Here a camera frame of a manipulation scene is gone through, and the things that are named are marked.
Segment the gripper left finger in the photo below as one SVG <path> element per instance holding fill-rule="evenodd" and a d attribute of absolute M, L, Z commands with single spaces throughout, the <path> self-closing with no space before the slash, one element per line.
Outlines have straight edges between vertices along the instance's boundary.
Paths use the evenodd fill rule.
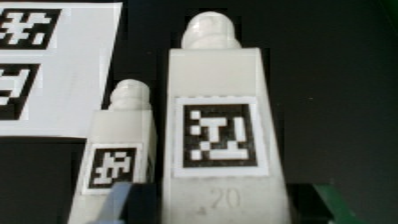
<path fill-rule="evenodd" d="M 158 224 L 158 218 L 156 185 L 115 183 L 101 208 L 101 224 Z"/>

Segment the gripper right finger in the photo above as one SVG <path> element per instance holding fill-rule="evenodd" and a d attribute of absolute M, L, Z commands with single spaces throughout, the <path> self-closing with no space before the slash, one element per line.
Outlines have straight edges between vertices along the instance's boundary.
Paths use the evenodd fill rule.
<path fill-rule="evenodd" d="M 289 184 L 293 224 L 355 224 L 355 214 L 329 184 Z"/>

